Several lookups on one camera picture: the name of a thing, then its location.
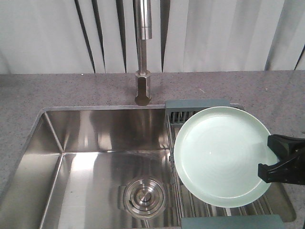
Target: ceramic plate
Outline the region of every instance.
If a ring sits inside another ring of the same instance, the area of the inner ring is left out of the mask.
[[[251,114],[212,107],[193,115],[176,138],[174,160],[186,188],[202,201],[224,208],[258,199],[270,184],[258,164],[277,163],[267,128]]]

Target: faucet base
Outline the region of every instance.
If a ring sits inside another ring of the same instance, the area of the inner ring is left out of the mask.
[[[137,71],[135,74],[135,83],[137,88],[137,94],[135,97],[135,102],[139,106],[146,106],[151,97],[151,73],[146,70],[146,75],[140,75],[140,72]]]

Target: kitchen sink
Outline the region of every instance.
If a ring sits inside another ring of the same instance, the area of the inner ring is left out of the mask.
[[[10,187],[0,228],[123,229],[179,226],[183,217],[279,214],[295,219],[281,184],[240,208],[203,203],[177,176],[180,126],[164,105],[45,108]]]

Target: white curtain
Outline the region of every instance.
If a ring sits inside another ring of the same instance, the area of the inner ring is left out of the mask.
[[[305,1],[171,1],[164,72],[293,70]]]
[[[304,0],[172,0],[166,36],[161,1],[152,0],[151,72],[305,70]],[[133,0],[2,0],[0,31],[0,73],[138,69]]]
[[[93,73],[74,1],[1,0],[0,73]]]

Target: stainless steel sink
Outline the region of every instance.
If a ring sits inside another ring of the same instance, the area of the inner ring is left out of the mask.
[[[0,228],[152,228],[179,226],[181,217],[273,213],[294,220],[281,185],[236,209],[193,197],[174,168],[175,131],[162,105],[44,109],[1,199]]]

